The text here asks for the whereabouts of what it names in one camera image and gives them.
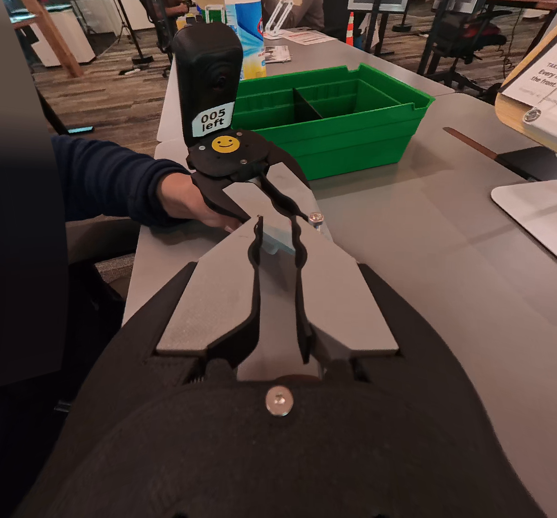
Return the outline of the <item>white phone stand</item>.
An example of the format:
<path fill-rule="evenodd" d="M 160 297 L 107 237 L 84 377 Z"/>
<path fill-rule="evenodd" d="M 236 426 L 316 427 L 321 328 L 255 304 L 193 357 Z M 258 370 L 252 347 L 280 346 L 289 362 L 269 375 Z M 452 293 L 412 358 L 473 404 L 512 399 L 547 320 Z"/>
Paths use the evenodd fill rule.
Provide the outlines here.
<path fill-rule="evenodd" d="M 264 37 L 276 39 L 280 37 L 282 26 L 288 18 L 294 5 L 294 0 L 278 0 L 266 26 Z"/>

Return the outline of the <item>person's left hand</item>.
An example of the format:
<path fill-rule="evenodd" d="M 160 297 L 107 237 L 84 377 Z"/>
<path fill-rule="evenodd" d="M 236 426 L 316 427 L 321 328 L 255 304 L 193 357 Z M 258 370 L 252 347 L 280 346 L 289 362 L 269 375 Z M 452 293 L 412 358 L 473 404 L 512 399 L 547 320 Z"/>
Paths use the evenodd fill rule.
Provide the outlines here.
<path fill-rule="evenodd" d="M 189 174 L 171 173 L 162 177 L 157 186 L 157 198 L 167 215 L 178 220 L 195 220 L 228 233 L 242 225 L 239 220 L 209 208 Z"/>

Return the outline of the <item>black flat plate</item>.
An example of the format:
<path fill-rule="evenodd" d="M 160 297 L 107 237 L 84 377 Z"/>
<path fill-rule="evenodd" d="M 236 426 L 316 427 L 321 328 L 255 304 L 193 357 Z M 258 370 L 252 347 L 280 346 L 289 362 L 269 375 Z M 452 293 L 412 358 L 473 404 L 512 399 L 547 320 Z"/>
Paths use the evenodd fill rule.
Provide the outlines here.
<path fill-rule="evenodd" d="M 556 180 L 556 152 L 546 146 L 502 153 L 495 161 L 528 181 Z"/>

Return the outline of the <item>wipes canister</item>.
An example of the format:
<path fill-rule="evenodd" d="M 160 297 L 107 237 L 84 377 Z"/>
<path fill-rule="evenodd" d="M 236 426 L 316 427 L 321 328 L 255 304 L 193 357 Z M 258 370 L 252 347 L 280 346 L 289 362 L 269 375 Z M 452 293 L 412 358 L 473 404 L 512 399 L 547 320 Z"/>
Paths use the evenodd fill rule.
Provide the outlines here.
<path fill-rule="evenodd" d="M 241 80 L 266 77 L 261 0 L 225 0 L 226 21 L 243 48 Z"/>

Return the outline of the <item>printed instruction sheet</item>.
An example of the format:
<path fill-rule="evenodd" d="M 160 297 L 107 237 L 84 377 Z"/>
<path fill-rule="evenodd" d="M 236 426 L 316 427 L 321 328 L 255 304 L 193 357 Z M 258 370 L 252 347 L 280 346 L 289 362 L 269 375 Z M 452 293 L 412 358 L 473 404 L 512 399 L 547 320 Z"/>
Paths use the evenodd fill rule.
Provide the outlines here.
<path fill-rule="evenodd" d="M 500 93 L 528 106 L 539 104 L 556 90 L 556 37 Z"/>

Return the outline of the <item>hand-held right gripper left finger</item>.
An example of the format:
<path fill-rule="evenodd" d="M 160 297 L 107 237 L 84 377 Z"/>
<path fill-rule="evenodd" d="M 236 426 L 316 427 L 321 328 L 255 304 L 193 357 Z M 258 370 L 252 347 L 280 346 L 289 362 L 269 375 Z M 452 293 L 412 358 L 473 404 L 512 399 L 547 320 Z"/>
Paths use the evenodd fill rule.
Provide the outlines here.
<path fill-rule="evenodd" d="M 250 356 L 260 339 L 262 240 L 258 215 L 187 265 L 191 275 L 157 354 L 224 359 L 232 368 Z"/>

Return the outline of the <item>person's left forearm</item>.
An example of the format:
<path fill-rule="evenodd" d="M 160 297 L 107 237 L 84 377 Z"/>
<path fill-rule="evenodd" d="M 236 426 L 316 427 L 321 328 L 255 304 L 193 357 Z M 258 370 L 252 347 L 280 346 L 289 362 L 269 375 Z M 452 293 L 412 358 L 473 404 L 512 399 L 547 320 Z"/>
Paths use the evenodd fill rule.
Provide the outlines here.
<path fill-rule="evenodd" d="M 173 218 L 157 197 L 167 175 L 188 175 L 172 160 L 155 160 L 106 140 L 52 135 L 65 221 L 105 215 L 128 217 L 145 226 L 171 227 L 187 218 Z"/>

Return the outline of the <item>white cabinet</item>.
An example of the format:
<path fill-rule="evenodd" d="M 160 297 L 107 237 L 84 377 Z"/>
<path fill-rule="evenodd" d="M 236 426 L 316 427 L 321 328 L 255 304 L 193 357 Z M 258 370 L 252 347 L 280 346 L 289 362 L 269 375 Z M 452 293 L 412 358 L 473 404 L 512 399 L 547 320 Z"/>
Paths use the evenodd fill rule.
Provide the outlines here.
<path fill-rule="evenodd" d="M 96 58 L 94 51 L 86 38 L 82 27 L 72 9 L 50 12 L 50 16 L 59 33 L 79 64 L 87 64 Z M 36 23 L 31 24 L 31 29 L 38 38 L 32 43 L 31 48 L 38 56 L 41 64 L 46 68 L 61 66 L 59 59 L 47 42 L 45 36 Z"/>

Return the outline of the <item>black and red office chair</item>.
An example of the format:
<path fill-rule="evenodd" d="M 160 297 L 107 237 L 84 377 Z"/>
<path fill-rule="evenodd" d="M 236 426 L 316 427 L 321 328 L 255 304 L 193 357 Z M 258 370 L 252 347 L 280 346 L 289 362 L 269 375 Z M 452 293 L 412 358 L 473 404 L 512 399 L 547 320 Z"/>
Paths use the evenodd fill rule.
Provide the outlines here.
<path fill-rule="evenodd" d="M 506 36 L 500 28 L 492 23 L 496 17 L 512 14 L 511 10 L 488 9 L 475 16 L 447 15 L 444 16 L 435 35 L 432 58 L 426 76 L 451 88 L 457 84 L 457 90 L 470 89 L 478 93 L 478 97 L 492 92 L 500 83 L 484 89 L 477 82 L 458 73 L 459 61 L 469 65 L 479 59 L 477 52 L 487 46 L 504 46 Z"/>

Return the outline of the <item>black swivel chair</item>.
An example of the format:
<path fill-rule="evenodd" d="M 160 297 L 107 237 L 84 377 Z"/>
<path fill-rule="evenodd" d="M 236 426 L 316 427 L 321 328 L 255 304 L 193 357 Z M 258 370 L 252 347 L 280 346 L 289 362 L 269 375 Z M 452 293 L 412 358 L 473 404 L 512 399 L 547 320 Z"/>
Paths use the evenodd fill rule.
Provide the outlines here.
<path fill-rule="evenodd" d="M 157 36 L 157 47 L 164 55 L 168 56 L 169 64 L 163 70 L 163 77 L 169 78 L 171 64 L 173 62 L 173 52 L 171 41 L 171 25 L 166 14 L 164 0 L 139 0 L 145 8 L 147 18 L 153 24 Z"/>

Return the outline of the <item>red and white paper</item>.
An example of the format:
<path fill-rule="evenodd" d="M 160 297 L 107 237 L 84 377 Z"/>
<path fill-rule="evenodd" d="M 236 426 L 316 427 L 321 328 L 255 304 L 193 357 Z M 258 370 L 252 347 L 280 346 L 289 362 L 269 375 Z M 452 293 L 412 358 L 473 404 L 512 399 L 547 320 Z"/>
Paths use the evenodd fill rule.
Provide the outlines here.
<path fill-rule="evenodd" d="M 293 28 L 284 30 L 282 38 L 301 46 L 322 44 L 336 40 L 334 37 L 309 28 Z"/>

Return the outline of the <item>green plastic bin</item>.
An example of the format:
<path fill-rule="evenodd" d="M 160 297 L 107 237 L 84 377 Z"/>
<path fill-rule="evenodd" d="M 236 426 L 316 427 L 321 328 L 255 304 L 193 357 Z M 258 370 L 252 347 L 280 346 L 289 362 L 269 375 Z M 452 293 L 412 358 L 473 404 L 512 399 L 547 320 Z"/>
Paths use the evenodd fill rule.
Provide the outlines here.
<path fill-rule="evenodd" d="M 294 157 L 308 180 L 400 161 L 435 97 L 366 64 L 240 82 L 233 129 Z"/>

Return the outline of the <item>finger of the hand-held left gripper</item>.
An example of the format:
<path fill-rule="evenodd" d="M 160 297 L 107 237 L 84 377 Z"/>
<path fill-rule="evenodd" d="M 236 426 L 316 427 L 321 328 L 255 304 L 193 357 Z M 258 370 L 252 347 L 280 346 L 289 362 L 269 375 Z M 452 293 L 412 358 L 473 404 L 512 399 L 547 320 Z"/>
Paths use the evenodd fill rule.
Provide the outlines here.
<path fill-rule="evenodd" d="M 224 193 L 249 217 L 262 219 L 262 248 L 270 255 L 284 251 L 301 256 L 292 229 L 292 212 L 281 207 L 278 200 L 264 192 L 253 182 L 233 183 Z"/>
<path fill-rule="evenodd" d="M 324 217 L 311 188 L 283 162 L 268 168 L 263 179 L 263 191 L 279 211 L 288 217 L 301 215 L 307 217 L 308 221 L 313 213 Z"/>

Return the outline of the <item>wooden post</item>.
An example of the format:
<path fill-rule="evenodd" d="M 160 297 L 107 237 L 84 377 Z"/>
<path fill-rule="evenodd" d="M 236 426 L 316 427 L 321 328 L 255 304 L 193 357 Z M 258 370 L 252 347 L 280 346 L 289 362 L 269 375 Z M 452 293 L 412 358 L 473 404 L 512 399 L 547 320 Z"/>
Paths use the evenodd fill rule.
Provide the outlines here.
<path fill-rule="evenodd" d="M 21 0 L 26 9 L 35 16 L 35 23 L 45 36 L 47 42 L 56 54 L 61 66 L 66 70 L 68 76 L 72 78 L 82 77 L 83 69 L 74 58 L 72 52 L 66 45 L 59 30 L 54 24 L 50 14 L 47 12 L 43 3 L 39 0 Z"/>

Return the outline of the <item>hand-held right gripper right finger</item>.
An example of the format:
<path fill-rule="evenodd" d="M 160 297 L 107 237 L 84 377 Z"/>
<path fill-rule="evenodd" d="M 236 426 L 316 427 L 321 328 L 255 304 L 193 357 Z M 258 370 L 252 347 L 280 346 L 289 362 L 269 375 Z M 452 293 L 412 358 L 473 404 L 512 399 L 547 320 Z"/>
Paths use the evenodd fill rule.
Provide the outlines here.
<path fill-rule="evenodd" d="M 297 343 L 303 362 L 393 355 L 398 349 L 357 261 L 303 218 L 291 219 Z"/>

